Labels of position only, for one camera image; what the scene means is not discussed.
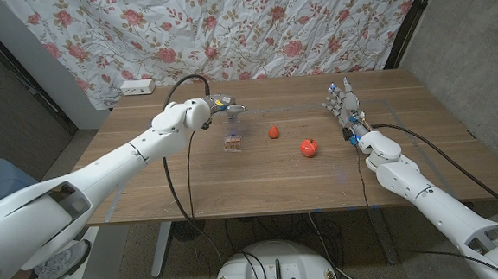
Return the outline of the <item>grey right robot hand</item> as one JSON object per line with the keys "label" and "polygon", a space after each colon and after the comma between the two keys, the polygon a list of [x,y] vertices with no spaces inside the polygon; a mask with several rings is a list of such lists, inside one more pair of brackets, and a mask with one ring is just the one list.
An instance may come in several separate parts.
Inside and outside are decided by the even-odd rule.
{"label": "grey right robot hand", "polygon": [[364,112],[347,78],[343,79],[343,87],[341,89],[332,83],[328,88],[329,96],[322,106],[338,119],[343,139],[357,146],[360,139],[372,129],[365,123]]}

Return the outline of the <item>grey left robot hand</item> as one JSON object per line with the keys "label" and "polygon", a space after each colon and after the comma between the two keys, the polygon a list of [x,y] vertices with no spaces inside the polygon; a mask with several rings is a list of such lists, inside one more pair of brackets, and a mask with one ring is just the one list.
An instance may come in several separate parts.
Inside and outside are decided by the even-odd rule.
{"label": "grey left robot hand", "polygon": [[226,94],[209,95],[204,98],[209,105],[212,114],[224,111],[228,117],[236,117],[238,114],[246,112],[244,105],[236,103],[235,97]]}

